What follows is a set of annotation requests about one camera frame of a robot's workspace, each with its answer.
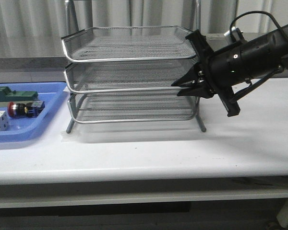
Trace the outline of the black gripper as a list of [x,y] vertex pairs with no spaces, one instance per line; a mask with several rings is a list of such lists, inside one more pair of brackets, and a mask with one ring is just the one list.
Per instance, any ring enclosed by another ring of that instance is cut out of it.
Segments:
[[[240,107],[234,99],[232,86],[251,78],[246,64],[242,62],[242,55],[243,50],[252,42],[243,39],[214,51],[199,30],[187,35],[186,39],[192,44],[199,58],[199,64],[194,64],[184,76],[171,84],[173,87],[192,84],[189,88],[180,90],[177,96],[209,99],[217,94],[225,106],[227,116],[238,115]],[[193,84],[198,82],[200,71],[204,74],[203,81]]]

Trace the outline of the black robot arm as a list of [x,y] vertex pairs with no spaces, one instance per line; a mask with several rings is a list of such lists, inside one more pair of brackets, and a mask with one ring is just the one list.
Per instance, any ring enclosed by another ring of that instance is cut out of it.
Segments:
[[246,41],[239,29],[229,27],[229,45],[214,51],[206,37],[196,30],[186,36],[198,62],[172,86],[182,86],[178,96],[212,98],[218,95],[228,116],[240,113],[237,103],[272,76],[288,70],[288,24],[281,27],[268,12],[276,30]]

